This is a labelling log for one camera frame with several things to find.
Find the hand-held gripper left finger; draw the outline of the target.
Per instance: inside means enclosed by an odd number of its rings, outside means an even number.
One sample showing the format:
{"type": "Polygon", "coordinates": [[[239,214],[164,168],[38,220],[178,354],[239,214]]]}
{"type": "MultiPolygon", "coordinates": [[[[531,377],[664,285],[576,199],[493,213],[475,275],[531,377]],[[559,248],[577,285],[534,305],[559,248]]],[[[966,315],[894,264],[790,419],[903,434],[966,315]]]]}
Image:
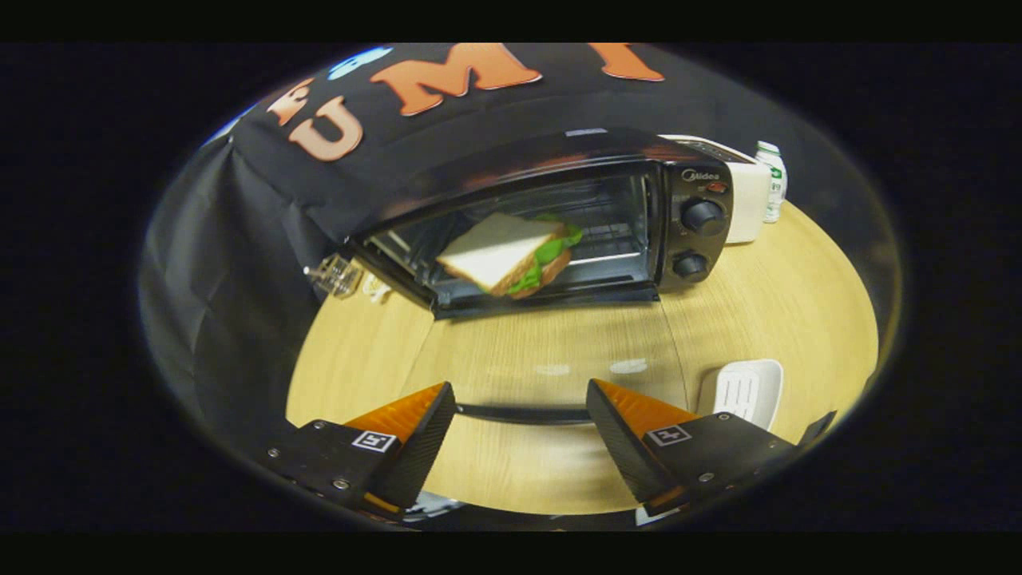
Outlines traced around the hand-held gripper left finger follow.
{"type": "Polygon", "coordinates": [[[344,423],[316,419],[271,440],[263,465],[351,512],[402,516],[415,506],[457,411],[448,382],[344,423]]]}

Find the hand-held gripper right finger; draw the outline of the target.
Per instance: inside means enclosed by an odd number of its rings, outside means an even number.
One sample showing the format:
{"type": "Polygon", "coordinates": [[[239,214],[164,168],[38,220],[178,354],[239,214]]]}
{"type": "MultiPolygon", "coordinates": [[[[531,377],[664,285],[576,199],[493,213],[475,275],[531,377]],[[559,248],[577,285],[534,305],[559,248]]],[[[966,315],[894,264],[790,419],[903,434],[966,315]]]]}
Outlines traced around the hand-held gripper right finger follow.
{"type": "Polygon", "coordinates": [[[715,505],[799,454],[736,414],[700,416],[602,379],[588,382],[585,406],[649,514],[715,505]]]}

